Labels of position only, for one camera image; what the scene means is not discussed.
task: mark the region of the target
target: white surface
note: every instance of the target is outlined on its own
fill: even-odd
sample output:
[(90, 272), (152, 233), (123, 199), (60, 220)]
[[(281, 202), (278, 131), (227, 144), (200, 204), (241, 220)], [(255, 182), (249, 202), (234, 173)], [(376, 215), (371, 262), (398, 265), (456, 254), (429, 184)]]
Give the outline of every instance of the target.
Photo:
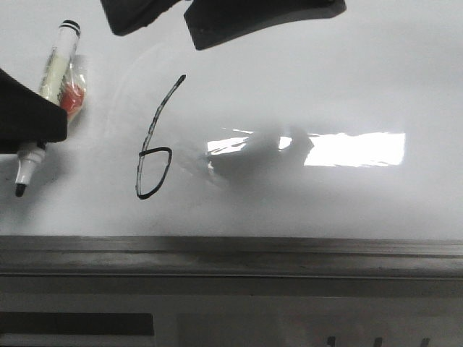
[[(332, 20), (201, 52), (188, 5), (120, 38), (99, 1), (0, 3), (2, 69), (36, 90), (58, 25), (73, 19), (88, 71), (85, 111), (68, 140), (49, 146), (23, 198), (15, 158), (0, 157), (0, 234), (462, 238), (461, 1), (348, 0)], [(151, 142), (173, 149), (171, 170), (140, 201), (137, 153), (184, 73)], [(317, 148), (307, 153), (309, 134), (340, 133), (395, 134), (404, 145), (380, 141), (386, 161), (370, 150), (356, 165), (304, 166)], [(226, 177), (211, 174), (208, 143), (235, 137), (249, 139), (224, 158)]]

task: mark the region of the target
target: dry erase marker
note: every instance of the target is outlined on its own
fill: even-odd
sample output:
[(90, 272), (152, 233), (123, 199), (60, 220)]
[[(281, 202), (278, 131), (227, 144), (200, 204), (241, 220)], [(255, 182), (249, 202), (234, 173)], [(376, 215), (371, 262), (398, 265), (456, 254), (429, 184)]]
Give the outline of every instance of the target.
[[(66, 73), (69, 64), (74, 58), (79, 37), (80, 26), (72, 20), (65, 20), (59, 26), (58, 37), (53, 45), (43, 74), (38, 93), (58, 106), (63, 97)], [(16, 177), (17, 197), (24, 194), (36, 168), (45, 158), (45, 149), (44, 143), (24, 142), (20, 145), (17, 152), (20, 163)]]

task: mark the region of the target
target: black marker writing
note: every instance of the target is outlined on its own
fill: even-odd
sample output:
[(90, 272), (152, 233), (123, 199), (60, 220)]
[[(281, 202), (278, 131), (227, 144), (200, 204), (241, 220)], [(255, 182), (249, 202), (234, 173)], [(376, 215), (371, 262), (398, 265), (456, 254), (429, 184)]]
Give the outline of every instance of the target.
[[(153, 148), (152, 150), (148, 149), (148, 146), (150, 145), (151, 138), (153, 137), (153, 132), (154, 128), (156, 127), (156, 123), (158, 122), (159, 116), (161, 115), (162, 110), (164, 109), (164, 106), (167, 104), (167, 101), (169, 101), (170, 97), (172, 94), (174, 94), (175, 90), (182, 84), (182, 82), (185, 79), (185, 75), (183, 74), (174, 84), (172, 89), (167, 93), (166, 97), (164, 100), (162, 100), (162, 103), (159, 105), (158, 109), (156, 110), (156, 114), (153, 117), (153, 121), (151, 122), (150, 129), (148, 130), (148, 135), (146, 135), (145, 141), (143, 142), (143, 147), (140, 153), (138, 153), (138, 167), (137, 167), (137, 183), (135, 185), (135, 189), (137, 191), (137, 196), (141, 200), (145, 200), (149, 197), (151, 197), (153, 194), (155, 194), (163, 185), (164, 180), (166, 179), (167, 173), (169, 171), (169, 168), (171, 166), (172, 162), (172, 149), (169, 147), (157, 147)], [(142, 172), (143, 172), (143, 161), (145, 160), (145, 156), (148, 154), (152, 153), (157, 153), (157, 152), (167, 152), (169, 155), (169, 159), (167, 160), (167, 165), (166, 168), (164, 169), (164, 173), (161, 177), (161, 180), (159, 181), (158, 185), (154, 187), (152, 190), (150, 190), (146, 194), (142, 194)]]

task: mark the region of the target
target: marker tip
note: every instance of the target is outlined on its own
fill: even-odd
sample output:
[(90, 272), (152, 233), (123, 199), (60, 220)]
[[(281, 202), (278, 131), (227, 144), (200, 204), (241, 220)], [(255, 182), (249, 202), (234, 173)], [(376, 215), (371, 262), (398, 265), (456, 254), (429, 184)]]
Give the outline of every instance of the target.
[(22, 195), (24, 195), (24, 191), (26, 190), (26, 187), (27, 186), (22, 183), (16, 184), (16, 196), (21, 197)]

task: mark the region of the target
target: plastic bag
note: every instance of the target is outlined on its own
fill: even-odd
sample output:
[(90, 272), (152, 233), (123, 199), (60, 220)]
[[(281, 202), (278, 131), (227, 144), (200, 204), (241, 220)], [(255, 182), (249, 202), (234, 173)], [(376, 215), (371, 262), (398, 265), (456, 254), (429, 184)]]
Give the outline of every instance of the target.
[(64, 80), (64, 92), (60, 103), (61, 108), (67, 112), (68, 124), (82, 110), (86, 91), (85, 72), (82, 66), (71, 62)]

